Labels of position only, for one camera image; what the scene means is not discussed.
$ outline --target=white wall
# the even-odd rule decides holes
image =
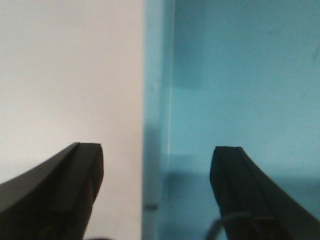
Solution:
[[[0,181],[101,143],[87,237],[140,239],[142,0],[0,1]]]

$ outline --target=blue painted surface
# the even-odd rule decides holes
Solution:
[[[320,219],[319,13],[315,0],[175,1],[174,41],[162,39],[173,74],[160,80],[170,90],[160,94],[158,239],[202,239],[219,217],[215,146],[242,146]]]
[[[164,239],[174,1],[145,1],[142,239]]]

